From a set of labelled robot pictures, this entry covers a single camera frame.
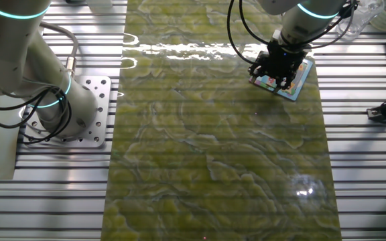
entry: black clamp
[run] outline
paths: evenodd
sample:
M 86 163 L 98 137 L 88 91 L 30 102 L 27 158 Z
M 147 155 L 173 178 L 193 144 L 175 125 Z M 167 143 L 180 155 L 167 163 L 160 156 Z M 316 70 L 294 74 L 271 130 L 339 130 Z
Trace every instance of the black clamp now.
M 346 19 L 348 17 L 350 17 L 352 15 L 352 4 L 350 5 L 347 5 L 346 7 L 343 7 L 340 11 L 339 11 L 339 16 L 342 18 L 342 19 Z M 357 10 L 357 8 L 359 7 L 359 3 L 357 1 L 355 1 L 354 3 L 354 9 Z

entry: robotic arm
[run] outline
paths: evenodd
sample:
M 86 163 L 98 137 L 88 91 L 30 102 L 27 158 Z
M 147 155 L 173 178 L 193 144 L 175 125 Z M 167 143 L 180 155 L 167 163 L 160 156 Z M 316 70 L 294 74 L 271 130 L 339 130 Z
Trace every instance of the robotic arm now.
M 275 91 L 280 88 L 285 90 L 291 86 L 292 80 L 296 77 L 296 72 L 306 57 L 305 50 L 310 48 L 309 43 L 320 37 L 331 21 L 344 10 L 346 0 L 258 0 L 258 2 L 270 14 L 283 12 L 285 14 L 282 30 L 275 31 L 271 41 L 267 43 L 268 53 L 259 54 L 249 68 L 249 73 L 253 79 L 264 75 L 274 78 L 277 84 Z
M 75 81 L 74 57 L 68 58 L 65 67 L 38 31 L 50 2 L 0 0 L 0 95 L 22 98 L 27 103 L 35 93 L 47 88 L 40 101 L 30 103 L 33 111 L 49 133 L 69 139 L 92 123 L 97 100 L 88 88 Z M 18 126 L 0 123 L 3 128 Z

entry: metal rail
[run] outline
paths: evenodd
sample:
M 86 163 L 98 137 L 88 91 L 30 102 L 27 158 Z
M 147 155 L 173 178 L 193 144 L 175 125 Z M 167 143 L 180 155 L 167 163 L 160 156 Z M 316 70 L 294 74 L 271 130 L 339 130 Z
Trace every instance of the metal rail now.
M 114 4 L 112 14 L 94 15 L 85 4 L 53 0 L 44 18 L 76 34 L 78 75 L 110 76 L 108 145 L 103 152 L 19 149 L 13 180 L 0 181 L 0 241 L 101 237 L 127 0 Z M 365 114 L 386 100 L 386 33 L 374 31 L 315 51 L 345 241 L 386 240 L 386 125 Z M 64 61 L 71 41 L 48 30 L 44 38 Z

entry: mounting plate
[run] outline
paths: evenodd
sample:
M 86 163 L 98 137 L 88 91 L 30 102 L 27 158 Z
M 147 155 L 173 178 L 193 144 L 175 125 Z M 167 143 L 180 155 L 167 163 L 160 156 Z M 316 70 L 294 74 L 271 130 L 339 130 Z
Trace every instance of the mounting plate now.
M 53 137 L 49 141 L 25 146 L 31 149 L 99 149 L 105 144 L 111 79 L 107 76 L 76 76 L 76 81 L 89 88 L 96 96 L 98 109 L 96 110 L 96 117 L 92 124 L 84 132 L 74 138 L 60 139 L 59 137 Z M 34 114 L 30 118 L 28 124 L 38 130 L 44 129 L 37 114 Z M 25 134 L 37 138 L 44 138 L 48 135 L 48 132 L 38 132 L 29 126 L 26 126 Z M 23 141 L 26 142 L 29 140 L 28 138 L 23 137 Z

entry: green marble mat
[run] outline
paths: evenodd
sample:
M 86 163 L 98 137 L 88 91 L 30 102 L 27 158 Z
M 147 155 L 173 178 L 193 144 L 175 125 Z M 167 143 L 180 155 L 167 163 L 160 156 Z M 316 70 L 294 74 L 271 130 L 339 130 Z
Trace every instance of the green marble mat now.
M 129 0 L 103 241 L 340 240 L 316 70 L 297 102 L 248 83 L 228 6 Z M 262 37 L 280 27 L 244 9 Z

